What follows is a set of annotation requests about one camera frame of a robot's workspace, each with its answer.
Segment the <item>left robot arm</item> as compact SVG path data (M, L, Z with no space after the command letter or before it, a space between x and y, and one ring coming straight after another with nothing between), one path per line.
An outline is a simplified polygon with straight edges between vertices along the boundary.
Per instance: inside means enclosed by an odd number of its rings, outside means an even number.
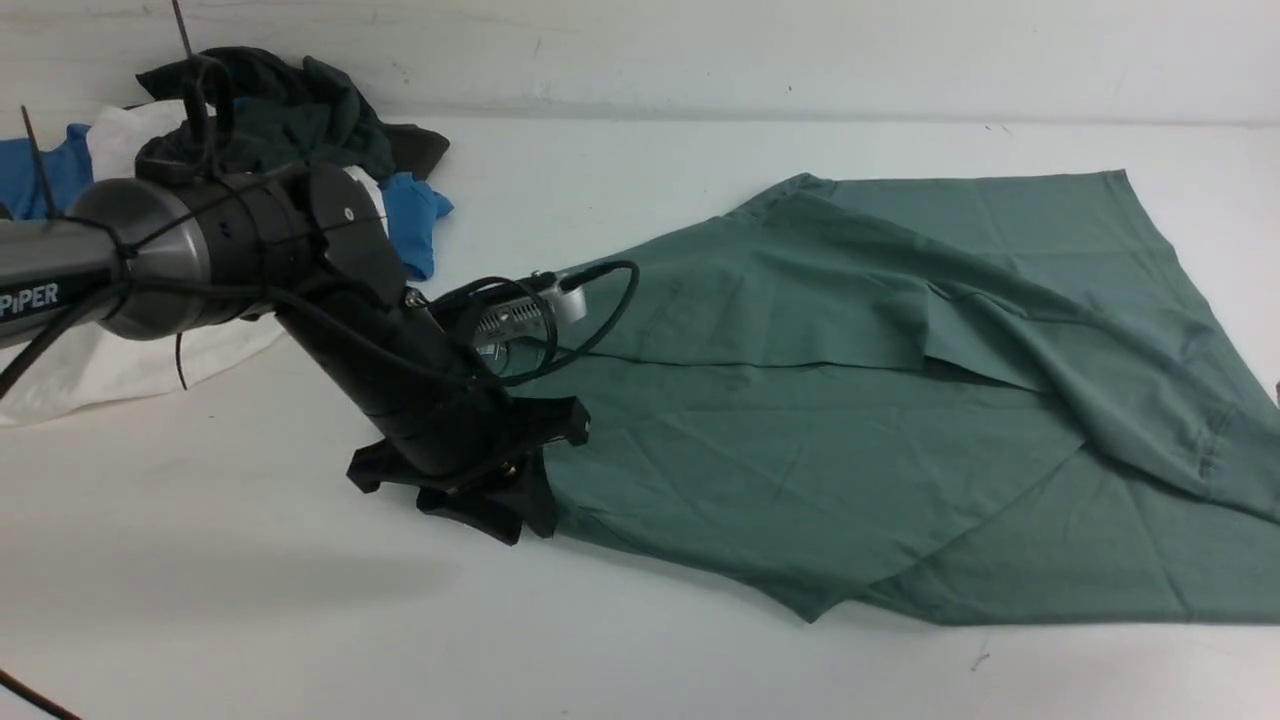
M365 188L333 165L87 188L63 217L3 223L10 391L67 331L151 341L276 315L380 439L347 475L417 489L421 512L504 544L558 525L544 450L588 441L575 397L516 398L480 359L475 302L410 287Z

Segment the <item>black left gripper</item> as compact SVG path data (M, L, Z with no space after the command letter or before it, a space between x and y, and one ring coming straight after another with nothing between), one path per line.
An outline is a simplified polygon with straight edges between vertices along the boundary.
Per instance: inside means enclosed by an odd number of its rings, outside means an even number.
M347 477L364 493L415 487L420 512L515 546L524 529L556 534L544 448L585 445L589 430L590 415L576 397L472 397L385 427L379 442L353 454Z

